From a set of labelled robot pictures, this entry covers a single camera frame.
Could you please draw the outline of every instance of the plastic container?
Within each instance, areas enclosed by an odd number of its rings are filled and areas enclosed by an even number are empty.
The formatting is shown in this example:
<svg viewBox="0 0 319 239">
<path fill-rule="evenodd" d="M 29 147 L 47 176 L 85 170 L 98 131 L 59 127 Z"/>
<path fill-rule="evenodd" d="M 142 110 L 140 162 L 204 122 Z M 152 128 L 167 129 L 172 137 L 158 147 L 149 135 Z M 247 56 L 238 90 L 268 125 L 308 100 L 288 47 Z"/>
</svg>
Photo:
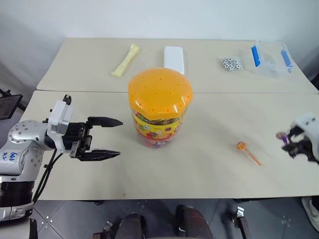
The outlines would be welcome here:
<svg viewBox="0 0 319 239">
<path fill-rule="evenodd" d="M 135 128 L 151 147 L 161 147 L 173 139 L 191 100 L 187 78 L 168 68 L 143 71 L 129 82 Z"/>
<path fill-rule="evenodd" d="M 257 41 L 251 50 L 257 74 L 277 78 L 293 69 L 293 60 L 283 42 Z"/>
</svg>

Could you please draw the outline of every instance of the person's foot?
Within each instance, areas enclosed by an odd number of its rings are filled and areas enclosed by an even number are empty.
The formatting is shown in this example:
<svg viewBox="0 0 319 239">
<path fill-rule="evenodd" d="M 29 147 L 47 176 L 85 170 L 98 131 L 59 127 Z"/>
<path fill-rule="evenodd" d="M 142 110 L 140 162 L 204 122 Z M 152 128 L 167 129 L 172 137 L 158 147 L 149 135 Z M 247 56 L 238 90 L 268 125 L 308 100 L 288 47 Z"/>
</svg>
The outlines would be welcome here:
<svg viewBox="0 0 319 239">
<path fill-rule="evenodd" d="M 309 221 L 319 232 L 319 211 L 313 206 L 311 197 L 302 197 L 301 202 L 305 208 Z"/>
</svg>

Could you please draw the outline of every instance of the table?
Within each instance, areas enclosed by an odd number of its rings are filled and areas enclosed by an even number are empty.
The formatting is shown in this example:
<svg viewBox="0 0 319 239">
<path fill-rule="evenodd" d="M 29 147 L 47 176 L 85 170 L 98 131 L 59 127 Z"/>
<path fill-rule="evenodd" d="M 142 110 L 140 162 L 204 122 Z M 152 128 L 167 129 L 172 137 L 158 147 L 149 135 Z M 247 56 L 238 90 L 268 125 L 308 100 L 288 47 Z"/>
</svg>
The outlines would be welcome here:
<svg viewBox="0 0 319 239">
<path fill-rule="evenodd" d="M 130 44 L 141 52 L 130 63 L 124 76 L 111 72 L 126 56 Z M 66 38 L 38 90 L 127 92 L 130 79 L 148 68 L 163 66 L 165 46 L 184 50 L 185 75 L 195 93 L 318 93 L 296 66 L 281 79 L 257 75 L 253 66 L 253 41 Z M 279 45 L 273 50 L 280 53 Z M 237 72 L 224 70 L 218 57 L 240 56 L 250 64 Z"/>
<path fill-rule="evenodd" d="M 291 159 L 275 138 L 305 112 L 319 115 L 315 94 L 194 94 L 176 138 L 161 149 L 139 142 L 127 93 L 35 91 L 21 120 L 44 120 L 70 94 L 72 122 L 107 116 L 124 125 L 94 127 L 91 149 L 120 151 L 102 162 L 63 155 L 40 199 L 264 198 L 319 194 L 319 167 Z M 236 149 L 239 141 L 263 164 Z M 43 165 L 52 151 L 45 152 Z M 37 186 L 40 170 L 35 183 Z"/>
</svg>

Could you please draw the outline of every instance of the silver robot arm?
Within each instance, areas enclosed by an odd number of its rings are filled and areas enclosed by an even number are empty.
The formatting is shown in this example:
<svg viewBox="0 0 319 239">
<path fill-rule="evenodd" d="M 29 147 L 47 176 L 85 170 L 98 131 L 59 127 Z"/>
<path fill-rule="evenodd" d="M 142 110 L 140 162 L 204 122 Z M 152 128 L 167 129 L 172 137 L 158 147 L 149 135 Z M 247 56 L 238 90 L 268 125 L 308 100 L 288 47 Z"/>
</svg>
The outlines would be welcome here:
<svg viewBox="0 0 319 239">
<path fill-rule="evenodd" d="M 71 97 L 66 95 L 56 102 L 45 121 L 25 120 L 9 131 L 6 144 L 0 149 L 0 222 L 32 214 L 32 190 L 44 151 L 70 153 L 71 158 L 81 161 L 101 161 L 120 154 L 86 150 L 90 149 L 89 131 L 94 125 L 114 127 L 123 123 L 107 117 L 88 117 L 86 122 L 70 123 L 70 104 Z"/>
<path fill-rule="evenodd" d="M 278 133 L 285 145 L 282 149 L 294 158 L 298 154 L 305 154 L 308 161 L 319 164 L 319 121 L 313 114 L 300 116 L 291 124 L 287 134 Z"/>
</svg>

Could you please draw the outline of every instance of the plastic jar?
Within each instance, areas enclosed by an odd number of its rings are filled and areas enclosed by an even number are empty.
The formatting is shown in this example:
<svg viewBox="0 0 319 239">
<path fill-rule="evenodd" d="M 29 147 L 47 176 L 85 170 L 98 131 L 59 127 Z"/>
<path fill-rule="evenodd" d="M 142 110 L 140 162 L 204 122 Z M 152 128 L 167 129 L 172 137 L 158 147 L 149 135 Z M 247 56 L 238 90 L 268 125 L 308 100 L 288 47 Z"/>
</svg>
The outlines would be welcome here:
<svg viewBox="0 0 319 239">
<path fill-rule="evenodd" d="M 148 146 L 161 147 L 171 141 L 191 99 L 187 78 L 168 68 L 143 71 L 129 82 L 134 125 Z"/>
</svg>

